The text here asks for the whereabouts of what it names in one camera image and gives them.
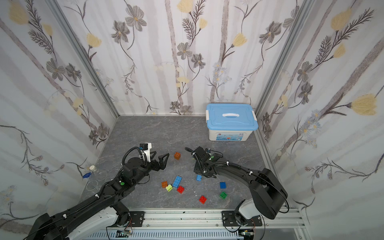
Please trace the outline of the orange lego brick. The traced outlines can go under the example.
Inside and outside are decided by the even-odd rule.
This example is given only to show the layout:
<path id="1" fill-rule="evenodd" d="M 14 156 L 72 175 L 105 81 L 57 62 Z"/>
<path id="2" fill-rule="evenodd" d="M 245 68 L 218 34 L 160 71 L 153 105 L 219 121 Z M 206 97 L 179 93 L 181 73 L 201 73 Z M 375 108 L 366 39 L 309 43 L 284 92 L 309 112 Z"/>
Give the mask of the orange lego brick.
<path id="1" fill-rule="evenodd" d="M 176 160 L 179 160 L 179 159 L 181 158 L 181 154 L 178 153 L 178 152 L 176 152 L 176 153 L 174 154 L 174 158 L 175 158 Z"/>

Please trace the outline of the red lego brick front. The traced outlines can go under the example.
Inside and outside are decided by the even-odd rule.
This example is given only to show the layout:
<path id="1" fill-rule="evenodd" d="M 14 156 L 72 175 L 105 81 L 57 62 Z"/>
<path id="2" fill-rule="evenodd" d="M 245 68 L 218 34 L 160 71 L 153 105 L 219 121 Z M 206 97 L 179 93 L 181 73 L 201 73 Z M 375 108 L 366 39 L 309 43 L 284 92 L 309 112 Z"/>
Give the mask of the red lego brick front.
<path id="1" fill-rule="evenodd" d="M 201 196 L 199 201 L 202 203 L 202 204 L 205 204 L 205 202 L 207 201 L 207 198 L 205 196 Z"/>

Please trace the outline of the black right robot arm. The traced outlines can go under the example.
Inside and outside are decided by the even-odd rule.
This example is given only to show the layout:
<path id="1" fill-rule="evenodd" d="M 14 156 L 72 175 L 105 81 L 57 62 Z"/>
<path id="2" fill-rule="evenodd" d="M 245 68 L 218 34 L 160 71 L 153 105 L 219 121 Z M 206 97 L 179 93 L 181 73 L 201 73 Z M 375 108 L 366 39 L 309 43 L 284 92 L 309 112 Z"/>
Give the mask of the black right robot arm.
<path id="1" fill-rule="evenodd" d="M 275 219 L 283 204 L 288 204 L 288 193 L 271 170 L 246 168 L 226 160 L 218 151 L 202 147 L 195 150 L 185 147 L 185 150 L 191 153 L 196 161 L 196 174 L 205 178 L 225 176 L 247 186 L 254 206 L 266 218 Z"/>

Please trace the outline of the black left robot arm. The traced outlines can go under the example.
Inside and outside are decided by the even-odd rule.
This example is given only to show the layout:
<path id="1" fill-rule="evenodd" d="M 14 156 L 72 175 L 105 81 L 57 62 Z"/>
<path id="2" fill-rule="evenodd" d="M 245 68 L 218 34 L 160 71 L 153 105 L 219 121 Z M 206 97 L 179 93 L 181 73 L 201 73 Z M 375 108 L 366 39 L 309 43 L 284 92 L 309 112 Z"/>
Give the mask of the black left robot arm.
<path id="1" fill-rule="evenodd" d="M 150 171 L 164 170 L 170 156 L 164 154 L 155 160 L 156 152 L 151 152 L 150 149 L 148 144 L 131 148 L 131 151 L 137 150 L 139 156 L 127 160 L 127 155 L 124 155 L 122 168 L 117 175 L 104 183 L 96 194 L 61 213 L 39 216 L 26 238 L 81 240 L 101 228 L 134 224 L 133 215 L 121 200 L 132 193 L 135 186 L 150 175 Z"/>

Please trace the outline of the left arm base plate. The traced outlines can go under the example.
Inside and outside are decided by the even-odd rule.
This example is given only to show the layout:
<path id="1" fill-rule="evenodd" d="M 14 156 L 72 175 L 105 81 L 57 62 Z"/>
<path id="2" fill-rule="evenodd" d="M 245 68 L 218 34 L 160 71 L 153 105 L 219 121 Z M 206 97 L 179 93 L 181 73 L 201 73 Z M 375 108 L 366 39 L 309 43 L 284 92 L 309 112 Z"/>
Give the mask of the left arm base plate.
<path id="1" fill-rule="evenodd" d="M 142 227 L 145 219 L 144 211 L 124 212 L 118 214 L 117 227 Z"/>

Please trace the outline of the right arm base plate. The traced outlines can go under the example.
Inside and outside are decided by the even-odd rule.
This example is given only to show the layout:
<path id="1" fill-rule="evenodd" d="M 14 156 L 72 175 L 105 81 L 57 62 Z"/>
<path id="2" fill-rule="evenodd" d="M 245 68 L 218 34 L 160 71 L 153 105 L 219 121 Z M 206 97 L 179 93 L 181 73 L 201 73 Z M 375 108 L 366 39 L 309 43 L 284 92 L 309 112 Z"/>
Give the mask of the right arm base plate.
<path id="1" fill-rule="evenodd" d="M 240 213 L 235 211 L 222 211 L 222 222 L 224 227 L 262 227 L 263 222 L 260 216 L 247 220 Z"/>

